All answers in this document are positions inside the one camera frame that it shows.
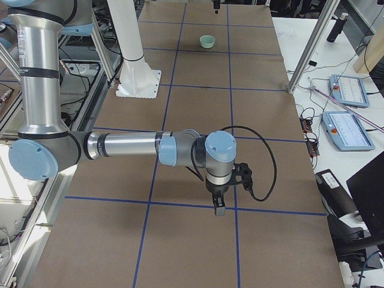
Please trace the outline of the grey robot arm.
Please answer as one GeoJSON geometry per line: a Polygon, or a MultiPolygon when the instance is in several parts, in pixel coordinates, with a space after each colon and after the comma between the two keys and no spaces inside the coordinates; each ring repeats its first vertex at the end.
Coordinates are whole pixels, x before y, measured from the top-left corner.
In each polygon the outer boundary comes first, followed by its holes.
{"type": "Polygon", "coordinates": [[[228,132],[203,137],[179,132],[99,134],[72,132],[61,119],[58,37],[90,35],[94,29],[91,1],[7,1],[17,28],[19,73],[25,120],[8,153],[22,177],[44,180],[78,162],[117,155],[156,155],[167,166],[192,172],[206,170],[201,180],[212,194],[215,214],[224,215],[224,194],[235,183],[236,140],[228,132]]]}

